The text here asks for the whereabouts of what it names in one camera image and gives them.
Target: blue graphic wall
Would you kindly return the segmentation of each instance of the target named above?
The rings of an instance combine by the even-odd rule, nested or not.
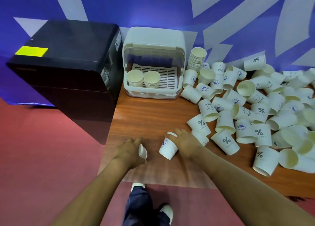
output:
[[[112,22],[183,31],[187,54],[204,47],[209,64],[266,54],[276,70],[315,67],[315,0],[0,0],[0,97],[50,103],[5,62],[49,19]]]

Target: human hand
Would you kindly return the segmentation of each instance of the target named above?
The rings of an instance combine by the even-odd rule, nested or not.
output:
[[[191,133],[187,133],[185,130],[175,129],[174,133],[177,137],[166,134],[165,137],[175,143],[181,155],[186,159],[192,159],[194,154],[203,145],[195,138]]]
[[[113,159],[120,160],[128,170],[136,168],[144,164],[145,159],[139,156],[139,145],[142,138],[139,137],[135,141],[129,138],[127,141],[115,148],[115,156]]]

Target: dark pants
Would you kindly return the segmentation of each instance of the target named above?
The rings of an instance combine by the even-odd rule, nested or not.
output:
[[[129,195],[123,226],[169,226],[169,217],[153,209],[148,191],[136,186]]]

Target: person's left hand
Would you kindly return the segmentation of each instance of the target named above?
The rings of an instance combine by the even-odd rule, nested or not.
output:
[[[141,137],[137,138],[135,141],[132,138],[129,138],[123,144],[117,146],[113,159],[121,160],[129,170],[144,164],[145,159],[139,156],[139,145],[141,140]]]

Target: wooden table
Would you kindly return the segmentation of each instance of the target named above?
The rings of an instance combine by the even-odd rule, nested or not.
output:
[[[250,109],[249,104],[246,103],[244,106]],[[123,140],[128,137],[143,136],[142,144],[148,151],[147,162],[131,170],[123,181],[216,189],[214,183],[198,166],[183,159],[179,153],[176,153],[172,160],[167,160],[158,152],[164,134],[173,131],[174,128],[191,131],[186,122],[199,113],[198,105],[182,97],[176,100],[135,98],[129,97],[122,87],[99,172],[106,167],[113,157],[114,148]],[[216,121],[208,122],[212,131],[208,138],[215,134],[215,125]],[[218,156],[285,196],[315,198],[315,174],[289,170],[279,165],[271,177],[263,176],[252,168],[256,147],[253,144],[239,144],[239,146],[240,150],[236,154],[227,156],[211,140],[206,145]]]

